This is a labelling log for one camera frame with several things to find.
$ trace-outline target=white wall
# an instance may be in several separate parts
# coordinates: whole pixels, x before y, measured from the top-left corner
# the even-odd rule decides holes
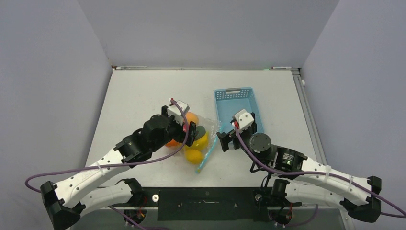
[[[382,178],[381,194],[406,209],[406,1],[341,0],[302,75],[327,161]],[[383,211],[396,210],[383,205]],[[357,229],[405,229],[381,216]]]
[[[76,0],[0,1],[0,229],[52,229],[24,180],[84,166],[110,75]]]
[[[301,67],[338,0],[78,0],[114,65]]]

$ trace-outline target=white table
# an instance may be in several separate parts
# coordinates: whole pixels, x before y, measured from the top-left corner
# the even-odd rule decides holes
[[[315,154],[312,130],[308,129],[308,117],[305,118],[291,71],[115,70],[86,165],[141,128],[152,115],[160,114],[170,97],[188,103],[191,112],[216,119],[214,90],[236,87],[253,88],[265,132],[273,144],[321,159]],[[168,153],[168,148],[161,148],[152,158]],[[164,161],[136,166],[104,185],[134,177],[143,187],[256,187],[266,173],[250,173],[251,164],[242,150],[222,152],[218,145],[200,174],[177,154]]]

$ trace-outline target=white arm link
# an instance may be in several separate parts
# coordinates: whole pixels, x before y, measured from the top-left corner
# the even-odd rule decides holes
[[[358,206],[365,205],[368,203],[366,201],[366,198],[371,196],[369,193],[362,191],[361,189],[355,187],[351,183],[332,177],[331,174],[337,174],[342,177],[348,178],[349,180],[357,184],[360,184],[362,187],[371,190],[371,186],[368,184],[367,178],[359,178],[351,176],[349,174],[330,168],[331,167],[319,164],[315,160],[308,157],[307,160],[303,161],[302,171],[317,171],[324,173],[329,172],[330,175],[327,176],[326,178],[326,176],[323,175],[306,174],[298,176],[295,180],[314,184],[316,186],[327,189],[335,194],[343,196],[344,198],[346,198],[347,200]]]
[[[86,206],[80,216],[83,217],[94,210],[109,205],[127,203],[132,196],[130,186],[124,181],[114,186],[96,189],[80,200],[80,203]]]
[[[291,182],[286,186],[285,192],[287,193],[286,199],[291,203],[318,204],[345,210],[340,205],[340,201],[344,198],[324,188]]]
[[[119,151],[111,149],[104,157],[90,166],[121,164],[122,159],[123,156]],[[113,176],[129,169],[129,166],[124,166],[81,171],[66,180],[57,182],[55,193],[59,200],[64,199],[65,202],[63,206],[73,208],[84,196],[93,191],[99,185],[110,180]]]

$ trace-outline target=yellow fruit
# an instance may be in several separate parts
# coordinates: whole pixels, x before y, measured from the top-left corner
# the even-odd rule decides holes
[[[203,161],[203,154],[199,150],[186,149],[185,158],[192,164],[200,164]]]
[[[198,117],[196,114],[194,114],[194,113],[188,112],[188,113],[186,114],[186,119],[188,120],[188,123],[189,123],[189,124],[190,124],[191,121],[193,121],[194,123],[196,123],[196,125],[199,124],[199,117]]]
[[[187,150],[194,149],[194,150],[202,151],[204,148],[206,148],[208,143],[209,143],[209,135],[206,132],[205,135],[203,135],[203,137],[201,137],[198,140],[194,140],[193,144],[190,147],[185,146],[185,149],[187,149]]]

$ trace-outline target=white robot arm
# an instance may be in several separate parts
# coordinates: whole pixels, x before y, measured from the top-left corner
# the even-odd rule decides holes
[[[281,178],[275,180],[272,191],[263,197],[284,200],[286,205],[305,202],[336,207],[365,222],[375,222],[378,219],[381,213],[380,200],[367,191],[379,194],[380,178],[351,176],[322,165],[293,149],[271,144],[271,139],[266,134],[256,133],[255,114],[246,110],[235,114],[231,124],[234,130],[217,133],[223,151],[227,151],[229,143],[233,142],[235,149],[241,147],[252,158],[252,173],[268,171],[270,175]]]
[[[63,181],[48,181],[41,185],[43,203],[55,230],[64,230],[75,224],[81,216],[101,207],[118,203],[138,205],[142,187],[134,178],[98,189],[112,177],[129,170],[135,163],[151,158],[152,153],[172,139],[190,146],[194,142],[196,124],[190,122],[188,134],[184,129],[185,114],[189,106],[177,101],[163,106],[160,115],[154,115],[143,128],[125,137],[106,155],[96,161],[95,169],[81,171]]]
[[[179,108],[186,113],[189,106],[181,101]],[[268,204],[313,203],[348,211],[355,219],[375,222],[381,213],[380,201],[368,192],[354,186],[361,185],[367,191],[379,193],[381,180],[377,177],[359,178],[331,169],[295,150],[271,144],[266,134],[256,133],[255,114],[241,110],[233,116],[233,126],[239,132],[217,133],[223,151],[229,142],[234,148],[243,150],[254,161],[252,173],[265,167],[282,173],[270,173],[281,179],[275,180],[272,189],[260,191]],[[125,137],[106,155],[96,161],[94,169],[81,171],[63,181],[48,181],[41,186],[41,195],[55,230],[64,230],[75,224],[84,215],[102,207],[128,203],[140,206],[143,188],[134,178],[124,179],[116,185],[98,188],[115,175],[125,172],[135,164],[151,158],[153,152],[175,139],[183,142],[186,130],[180,110],[171,104],[163,106],[160,115],[146,121],[143,128]],[[190,122],[185,144],[194,142],[196,124]],[[330,175],[339,175],[349,182]],[[298,184],[304,182],[312,185]]]

